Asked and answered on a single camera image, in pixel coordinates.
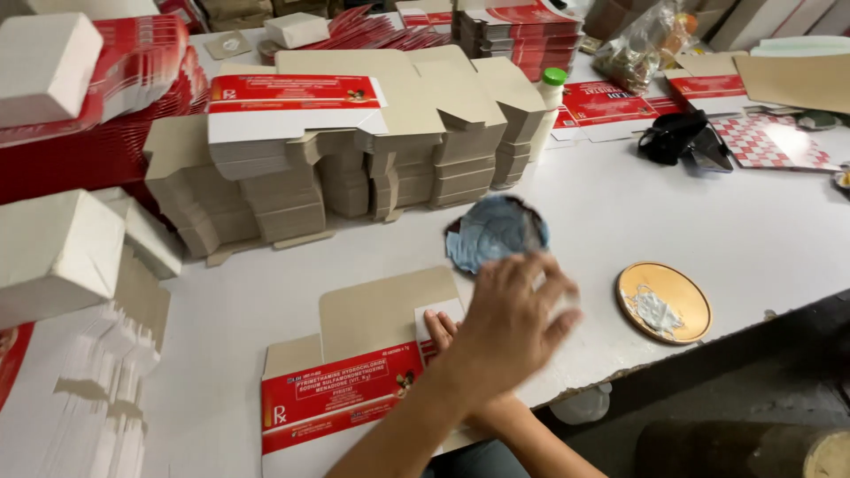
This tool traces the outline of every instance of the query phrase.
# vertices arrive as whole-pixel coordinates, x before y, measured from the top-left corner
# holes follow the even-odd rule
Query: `round wooden tray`
[[[682,320],[683,325],[673,329],[672,338],[656,332],[626,307],[623,293],[633,296],[642,284],[649,286]],[[623,313],[638,330],[655,340],[674,345],[690,344],[702,339],[711,328],[714,316],[708,298],[693,281],[669,265],[657,262],[632,264],[620,273],[616,287],[617,303]]]

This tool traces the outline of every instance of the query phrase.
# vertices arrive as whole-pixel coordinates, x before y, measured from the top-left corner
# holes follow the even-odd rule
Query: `green bottle cap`
[[[560,68],[543,70],[543,82],[547,85],[561,86],[567,81],[567,72]]]

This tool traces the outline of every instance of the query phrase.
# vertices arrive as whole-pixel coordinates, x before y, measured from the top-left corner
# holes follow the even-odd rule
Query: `plastic bag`
[[[696,26],[696,18],[684,13],[678,0],[661,0],[597,50],[593,68],[620,87],[642,95],[659,68],[697,42],[690,35]]]

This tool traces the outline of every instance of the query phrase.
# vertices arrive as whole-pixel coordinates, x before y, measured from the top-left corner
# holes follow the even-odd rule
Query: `glue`
[[[543,78],[537,84],[537,91],[543,97],[546,105],[546,114],[540,121],[534,136],[531,138],[531,156],[529,161],[537,161],[537,157],[543,152],[546,140],[558,120],[558,107],[561,106],[564,96],[564,83],[567,81],[567,73],[560,68],[547,68],[543,70]]]

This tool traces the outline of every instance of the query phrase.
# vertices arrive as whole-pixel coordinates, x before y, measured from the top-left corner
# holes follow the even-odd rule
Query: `white glue residue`
[[[674,339],[673,329],[684,325],[676,312],[670,308],[667,302],[661,300],[660,297],[652,292],[652,289],[645,284],[637,286],[637,293],[633,296],[626,295],[623,289],[620,289],[620,296],[626,304],[626,308],[636,316],[643,319],[643,323],[652,327],[661,337],[670,335]]]

